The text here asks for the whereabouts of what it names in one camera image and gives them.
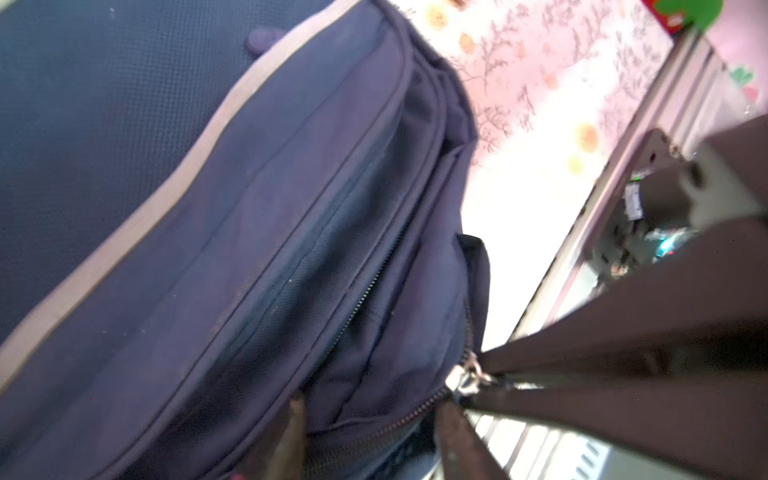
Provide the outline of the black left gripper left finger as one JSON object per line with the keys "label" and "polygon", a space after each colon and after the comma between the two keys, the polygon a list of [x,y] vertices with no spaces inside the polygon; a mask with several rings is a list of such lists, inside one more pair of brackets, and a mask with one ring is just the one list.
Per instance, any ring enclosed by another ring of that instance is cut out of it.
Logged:
{"label": "black left gripper left finger", "polygon": [[307,406],[293,395],[239,464],[240,479],[300,479],[307,451]]}

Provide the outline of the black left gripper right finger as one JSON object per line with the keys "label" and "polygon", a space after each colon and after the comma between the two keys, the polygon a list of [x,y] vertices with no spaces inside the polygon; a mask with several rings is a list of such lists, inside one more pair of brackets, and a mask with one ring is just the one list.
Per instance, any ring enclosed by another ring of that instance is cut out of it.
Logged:
{"label": "black left gripper right finger", "polygon": [[436,430],[445,479],[508,479],[462,408],[453,401],[444,401],[437,408]]}

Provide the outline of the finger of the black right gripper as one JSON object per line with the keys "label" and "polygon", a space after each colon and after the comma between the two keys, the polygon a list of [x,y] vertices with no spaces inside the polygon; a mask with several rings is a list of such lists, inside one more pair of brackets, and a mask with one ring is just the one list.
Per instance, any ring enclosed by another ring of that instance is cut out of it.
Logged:
{"label": "finger of the black right gripper", "polygon": [[551,389],[487,387],[473,410],[565,427],[717,479],[767,476],[762,374]]}
{"label": "finger of the black right gripper", "polygon": [[552,325],[482,353],[491,375],[767,328],[767,221],[728,221]]}

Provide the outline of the navy blue student backpack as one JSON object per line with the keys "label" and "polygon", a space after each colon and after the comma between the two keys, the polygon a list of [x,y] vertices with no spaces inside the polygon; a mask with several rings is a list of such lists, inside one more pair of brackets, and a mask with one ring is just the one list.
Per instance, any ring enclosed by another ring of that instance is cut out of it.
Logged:
{"label": "navy blue student backpack", "polygon": [[1,475],[422,479],[478,140],[387,1],[1,11]]}

